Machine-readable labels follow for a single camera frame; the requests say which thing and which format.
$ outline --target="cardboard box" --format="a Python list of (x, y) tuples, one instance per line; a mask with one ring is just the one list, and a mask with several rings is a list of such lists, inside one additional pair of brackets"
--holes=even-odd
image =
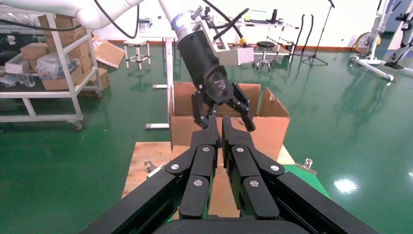
[[(63, 48), (70, 45), (70, 44), (72, 44), (73, 42), (74, 42), (74, 40), (73, 41), (61, 40)], [(49, 48), (50, 53), (57, 51), (56, 44), (55, 44), (55, 41), (53, 39), (52, 40), (47, 39), (46, 43), (47, 43), (47, 48)], [(68, 52), (67, 55), (68, 56), (74, 56), (74, 57), (81, 57), (81, 56), (89, 55), (90, 53), (91, 52), (90, 52), (90, 49), (89, 49), (88, 42), (85, 41), (84, 43), (80, 44), (78, 47), (76, 47), (73, 50), (71, 50), (70, 52)]]
[(29, 60), (24, 59), (21, 53), (7, 61), (4, 66), (6, 67), (6, 72), (11, 74), (20, 74), (30, 69)]
[(29, 63), (31, 68), (36, 68), (38, 65), (38, 59), (29, 59)]
[[(38, 17), (39, 23), (42, 27), (50, 28), (49, 22), (47, 20), (46, 15), (42, 15)], [(65, 16), (65, 15), (59, 15), (56, 14), (55, 18), (55, 23), (56, 27), (58, 29), (65, 29), (65, 28), (73, 28), (76, 27), (80, 24), (79, 20), (76, 17), (71, 17), (71, 16)], [(44, 31), (45, 35), (51, 35), (52, 32), (50, 31)], [(82, 37), (86, 35), (86, 28), (85, 27), (80, 27), (72, 31), (67, 31), (67, 32), (59, 32), (59, 36), (61, 39), (65, 37)]]
[[(103, 68), (98, 68), (98, 70), (99, 70), (99, 75), (100, 75), (100, 81), (102, 82), (102, 91), (104, 91), (110, 85), (109, 72), (108, 72), (108, 70), (105, 70)], [(87, 86), (96, 86), (97, 85), (96, 76), (93, 75), (91, 77), (90, 81), (86, 85)], [(95, 91), (80, 91), (79, 96), (96, 97), (96, 92)]]
[(31, 43), (20, 48), (24, 59), (39, 59), (49, 53), (46, 43)]
[(93, 47), (97, 61), (104, 64), (105, 69), (118, 69), (125, 51), (107, 40), (93, 37)]
[[(72, 81), (74, 85), (80, 84), (84, 80), (84, 76), (82, 73), (82, 68), (78, 66), (76, 70), (71, 73)], [(69, 87), (67, 86), (66, 79), (49, 79), (49, 80), (42, 80), (43, 86), (46, 90), (67, 90)]]
[[(49, 23), (47, 21), (46, 15), (39, 16), (38, 17), (40, 25), (42, 27), (49, 27)], [(56, 15), (55, 18), (56, 22), (56, 27), (59, 29), (64, 29), (64, 28), (72, 28), (77, 25), (79, 25), (79, 21), (75, 17), (71, 16), (65, 16), (65, 15)], [(63, 48), (72, 44), (76, 40), (80, 39), (81, 37), (86, 35), (86, 29), (84, 27), (77, 28), (72, 31), (68, 32), (59, 32), (59, 38), (62, 43)], [(44, 36), (46, 37), (46, 43), (47, 43), (47, 48), (49, 49), (50, 52), (56, 52), (56, 44), (55, 41), (53, 40), (52, 32), (49, 31), (44, 31)], [(86, 42), (80, 44), (78, 47), (75, 49), (71, 50), (68, 52), (68, 56), (86, 56), (90, 54), (90, 48), (89, 45)]]
[(69, 58), (78, 61), (78, 65), (82, 67), (83, 73), (87, 72), (93, 66), (93, 59), (91, 55), (69, 56)]
[[(251, 132), (255, 147), (273, 160), (277, 160), (280, 153), (284, 136), (290, 122), (290, 115), (280, 103), (274, 98), (269, 89), (265, 89), (262, 96), (261, 106), (258, 103), (261, 91), (259, 84), (240, 84), (241, 89), (250, 99), (250, 108), (255, 113), (253, 119), (256, 130)], [(192, 132), (201, 128), (194, 123), (192, 116), (191, 95), (196, 88), (192, 83), (175, 83), (174, 98), (170, 104), (170, 135), (171, 145), (190, 146)], [(230, 115), (232, 126), (236, 129), (246, 131), (240, 114), (226, 105), (220, 106), (218, 110), (218, 131), (222, 131), (222, 116)]]

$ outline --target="white metal shelf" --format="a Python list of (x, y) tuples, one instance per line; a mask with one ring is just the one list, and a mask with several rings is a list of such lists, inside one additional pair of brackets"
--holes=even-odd
[(43, 30), (36, 30), (31, 28), (23, 28), (17, 25), (0, 24), (0, 33), (2, 34), (35, 34), (43, 35)]
[[(4, 6), (4, 5), (0, 5), (0, 12), (46, 14), (50, 27), (56, 28), (54, 15), (51, 13), (21, 10), (21, 9), (16, 9), (16, 8)], [(1, 27), (1, 26), (2, 25), (0, 25), (0, 33), (2, 29), (6, 29), (6, 27)], [(62, 47), (58, 32), (56, 31), (52, 32), (53, 40), (55, 42), (56, 49), (57, 49), (57, 54), (59, 55), (59, 58), (62, 64), (63, 72), (65, 74), (65, 78), (68, 84), (69, 91), (0, 92), (0, 98), (21, 98), (23, 99), (27, 112), (29, 113), (29, 115), (18, 115), (18, 116), (1, 116), (0, 115), (0, 122), (66, 121), (68, 123), (73, 124), (77, 128), (77, 130), (79, 130), (82, 127), (80, 121), (83, 119), (83, 115), (80, 109), (79, 102), (77, 100), (77, 94), (79, 94), (81, 90), (93, 90), (97, 92), (98, 94), (101, 94), (102, 92), (102, 83), (101, 83), (99, 71), (97, 68), (96, 57), (94, 54), (91, 31), (87, 29), (86, 32), (87, 32), (87, 35), (83, 36), (82, 38), (78, 39), (72, 44), (66, 46), (65, 48)], [(74, 48), (76, 48), (77, 46), (79, 46), (81, 43), (85, 41), (87, 41), (89, 44), (89, 49), (91, 51), (91, 56), (93, 59), (93, 66), (92, 66), (92, 70), (86, 76), (86, 78), (79, 85), (76, 85), (73, 83), (69, 68), (65, 61), (65, 54), (70, 52), (71, 50), (73, 50)], [(93, 75), (96, 76), (98, 85), (97, 86), (86, 86), (86, 84), (88, 83), (88, 81), (91, 79)], [(35, 110), (32, 107), (30, 98), (71, 98), (76, 113), (68, 114), (68, 115), (37, 115)]]

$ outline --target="table leg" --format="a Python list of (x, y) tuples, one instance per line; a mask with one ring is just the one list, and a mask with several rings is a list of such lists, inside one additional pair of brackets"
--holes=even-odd
[(168, 102), (168, 123), (148, 123), (146, 129), (168, 129), (169, 128), (169, 104), (170, 93), (173, 92), (173, 57), (172, 57), (172, 38), (166, 38), (166, 56), (167, 56), (167, 84), (162, 85), (163, 88), (167, 88), (167, 102)]

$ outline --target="black robotic finger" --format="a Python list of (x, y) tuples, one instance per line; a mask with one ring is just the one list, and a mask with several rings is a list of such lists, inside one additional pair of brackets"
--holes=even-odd
[(227, 105), (234, 108), (236, 112), (241, 114), (241, 118), (243, 119), (247, 131), (252, 132), (255, 130), (255, 125), (252, 122), (254, 112), (252, 112), (252, 110), (246, 103), (242, 103), (238, 99), (233, 98), (231, 101), (227, 103)]
[(200, 91), (195, 92), (192, 96), (192, 109), (194, 122), (198, 124), (202, 129), (208, 127), (208, 119), (204, 115), (204, 105), (202, 100), (202, 94)]
[(217, 115), (217, 112), (218, 112), (218, 107), (219, 107), (219, 105), (217, 104), (217, 103), (215, 103), (213, 106), (212, 106), (212, 108), (210, 108), (209, 110), (208, 110), (208, 112), (207, 112), (207, 116), (210, 116), (210, 115), (212, 115), (212, 116), (216, 116)]
[(245, 95), (240, 86), (236, 82), (232, 83), (232, 86), (234, 87), (234, 97), (249, 107), (249, 98)]

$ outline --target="wheel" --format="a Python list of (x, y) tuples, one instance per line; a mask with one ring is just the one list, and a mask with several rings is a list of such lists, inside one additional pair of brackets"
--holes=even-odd
[(71, 124), (73, 125), (73, 131), (75, 133), (81, 131), (83, 128), (83, 124), (81, 122), (72, 122)]
[(96, 97), (101, 98), (102, 97), (102, 91), (95, 91)]
[[(371, 49), (372, 43), (374, 40), (374, 33), (372, 32), (367, 32), (361, 34), (357, 39), (354, 44), (356, 51), (359, 52), (360, 54), (364, 55), (369, 52)], [(378, 36), (377, 39), (377, 46), (379, 46), (381, 43), (381, 38)]]

